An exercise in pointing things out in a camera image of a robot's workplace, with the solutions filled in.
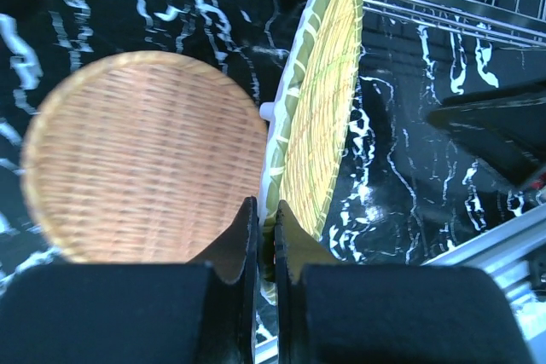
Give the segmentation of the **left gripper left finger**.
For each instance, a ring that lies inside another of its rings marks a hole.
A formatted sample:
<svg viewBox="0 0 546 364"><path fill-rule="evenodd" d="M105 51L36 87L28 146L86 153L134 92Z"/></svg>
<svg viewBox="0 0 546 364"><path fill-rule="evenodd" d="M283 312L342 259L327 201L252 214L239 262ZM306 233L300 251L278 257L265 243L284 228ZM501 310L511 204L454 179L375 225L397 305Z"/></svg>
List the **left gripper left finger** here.
<svg viewBox="0 0 546 364"><path fill-rule="evenodd" d="M187 263L52 263L1 298L4 363L252 363L257 204Z"/></svg>

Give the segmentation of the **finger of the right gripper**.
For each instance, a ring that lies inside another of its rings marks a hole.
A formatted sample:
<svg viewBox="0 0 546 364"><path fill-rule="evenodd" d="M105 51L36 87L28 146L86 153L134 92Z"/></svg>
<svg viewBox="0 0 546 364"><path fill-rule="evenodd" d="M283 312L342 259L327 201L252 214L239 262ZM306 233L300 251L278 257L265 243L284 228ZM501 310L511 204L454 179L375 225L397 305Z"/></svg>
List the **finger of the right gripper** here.
<svg viewBox="0 0 546 364"><path fill-rule="evenodd" d="M427 122L506 183L545 186L543 80L450 97Z"/></svg>

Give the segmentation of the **orange woven basket plate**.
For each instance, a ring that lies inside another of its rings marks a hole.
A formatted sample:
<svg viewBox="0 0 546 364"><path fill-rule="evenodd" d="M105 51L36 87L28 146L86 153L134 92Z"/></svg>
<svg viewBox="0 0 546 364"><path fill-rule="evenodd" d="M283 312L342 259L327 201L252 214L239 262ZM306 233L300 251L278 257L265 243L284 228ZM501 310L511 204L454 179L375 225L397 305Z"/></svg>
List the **orange woven basket plate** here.
<svg viewBox="0 0 546 364"><path fill-rule="evenodd" d="M186 55L111 55L41 103L22 190L45 239L76 263L183 263L258 192L267 129L252 98Z"/></svg>

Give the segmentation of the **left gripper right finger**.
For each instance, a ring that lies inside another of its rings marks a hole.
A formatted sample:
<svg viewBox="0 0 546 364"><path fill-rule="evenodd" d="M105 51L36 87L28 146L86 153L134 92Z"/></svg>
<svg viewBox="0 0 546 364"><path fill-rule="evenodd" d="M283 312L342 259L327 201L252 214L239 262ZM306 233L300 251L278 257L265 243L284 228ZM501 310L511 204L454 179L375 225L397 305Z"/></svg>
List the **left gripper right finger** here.
<svg viewBox="0 0 546 364"><path fill-rule="evenodd" d="M276 214L281 363L530 363L497 283L470 267L341 263Z"/></svg>

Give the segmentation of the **yellow woven pattern plate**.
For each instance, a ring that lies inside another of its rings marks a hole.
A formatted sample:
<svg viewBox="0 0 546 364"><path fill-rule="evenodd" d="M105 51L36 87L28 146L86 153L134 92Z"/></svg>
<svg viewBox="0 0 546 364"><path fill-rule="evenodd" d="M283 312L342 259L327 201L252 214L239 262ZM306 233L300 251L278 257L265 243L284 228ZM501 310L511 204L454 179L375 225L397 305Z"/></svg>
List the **yellow woven pattern plate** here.
<svg viewBox="0 0 546 364"><path fill-rule="evenodd" d="M319 240L334 194L356 90L363 0L307 0L274 101L258 192L260 292L276 304L274 225L285 200Z"/></svg>

